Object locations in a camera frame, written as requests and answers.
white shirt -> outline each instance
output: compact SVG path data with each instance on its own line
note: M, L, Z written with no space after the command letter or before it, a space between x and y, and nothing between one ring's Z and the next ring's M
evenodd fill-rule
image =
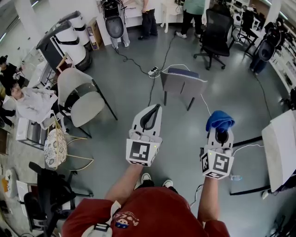
M148 0L147 6L146 6L146 11L155 9L157 7L157 1L158 0ZM144 0L136 0L136 3L143 8Z
M25 87L22 92L24 97L16 101L18 114L37 123L43 122L57 100L57 96L54 95L55 91Z

concrete floor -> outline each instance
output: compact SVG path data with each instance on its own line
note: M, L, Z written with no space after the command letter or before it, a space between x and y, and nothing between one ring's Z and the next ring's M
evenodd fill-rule
M145 72L154 66L161 68L174 30L174 27L170 27L165 34L163 29L159 28L158 37L144 42L136 39L137 29L130 30L130 47L124 48L120 44L119 52L133 58ZM236 142L260 136L270 118L262 90L248 69L251 58L244 55L244 47L235 44L230 51L230 57L220 58L227 65L225 70L221 69L218 62L213 61L211 70L207 71L204 58L193 59L193 54L200 50L200 43L194 38L192 29L188 36L185 40L174 39L164 68L171 64L185 64L191 71L199 73L201 79L208 81L203 97L211 112L223 110L234 118L233 133ZM148 105L153 79L141 73L131 61L123 62L123 57L117 55L111 46L93 52L92 56L93 65L86 73L95 79L118 116L118 121L104 108L84 126L91 133L92 139L71 144L69 154L92 156L95 159L90 167L74 177L72 186L90 189L95 198L101 199L128 166L125 160L128 131L134 116ZM269 64L258 78L264 87L268 107L274 118L282 113L278 101L287 96L284 86ZM159 103L163 106L163 100L164 93L159 77L155 80L151 104ZM152 167L145 169L151 174L156 185L161 185L166 178L171 178L177 191L189 203L194 200L197 186L204 181L199 152L200 147L207 142L205 125L209 117L201 98L196 98L191 110L187 112L186 106L190 100L168 94L167 106L163 106L160 132L163 144ZM77 129L71 129L70 134L78 135L79 132ZM37 156L35 160L42 163L42 156ZM19 160L26 165L25 161L28 163L31 156L24 156L23 153L12 159L16 164ZM64 172L70 167L78 168L83 162L77 158L68 158L59 170ZM22 172L33 175L27 168ZM294 190L277 196L270 195L265 200L261 199L261 193L229 196L230 190L238 192L269 184L263 148L250 147L238 151L232 173L241 175L243 180L231 181L225 178L220 181L219 192L221 220L226 223L231 236L265 236L279 213L289 214L293 210ZM198 203L192 208L195 215L197 207ZM18 219L26 223L25 217Z

gray chair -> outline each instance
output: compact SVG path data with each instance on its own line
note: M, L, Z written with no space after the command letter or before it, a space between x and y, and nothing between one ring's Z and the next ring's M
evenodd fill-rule
M73 105L71 110L69 111L71 114L71 119L66 116L62 109L64 109L66 100L68 96L76 90L78 87L84 84L89 84L92 91L87 92L83 96L81 96ZM68 119L70 119L73 125L83 131L90 138L91 136L86 133L81 126L92 120L97 114L101 112L104 108L105 104L108 106L110 112L117 120L116 115L110 108L107 100L103 96L100 91L98 85L94 81L94 79L79 71L76 68L68 68L59 75L57 80L58 85L58 104L60 108L60 112Z
M162 88L165 92L165 106L167 105L167 92L192 97L187 111L191 108L195 97L202 94L206 87L206 82L199 79L198 73L169 68L168 72L160 73Z

box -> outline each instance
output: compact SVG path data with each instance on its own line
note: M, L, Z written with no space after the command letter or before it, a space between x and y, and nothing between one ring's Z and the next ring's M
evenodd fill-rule
M145 142L142 140L126 140L126 160L134 165L151 166L160 143Z
M100 49L100 45L102 43L102 37L99 30L99 26L97 23L96 17L94 17L87 25L87 34L92 44L93 50Z
M230 175L233 161L233 156L208 150L201 157L203 175L218 180L223 179Z

person in green shirt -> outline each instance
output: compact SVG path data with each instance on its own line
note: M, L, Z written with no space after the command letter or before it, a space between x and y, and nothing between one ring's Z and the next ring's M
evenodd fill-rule
M176 35L186 39L186 33L191 25L191 21L194 18L195 21L195 33L197 38L200 38L202 15L204 13L205 0L185 0L183 9L183 24L181 32L176 32Z

